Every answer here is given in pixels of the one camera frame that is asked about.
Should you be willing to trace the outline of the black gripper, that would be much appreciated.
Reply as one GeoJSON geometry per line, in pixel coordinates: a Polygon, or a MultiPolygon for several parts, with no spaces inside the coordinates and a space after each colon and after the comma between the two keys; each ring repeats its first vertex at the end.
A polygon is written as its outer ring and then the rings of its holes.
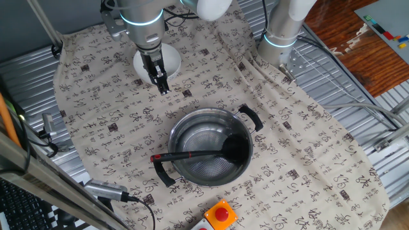
{"type": "Polygon", "coordinates": [[[167,83],[167,72],[164,67],[162,47],[152,49],[138,47],[138,51],[141,53],[143,67],[147,71],[151,83],[158,87],[161,95],[168,94],[170,89],[167,83]]]}

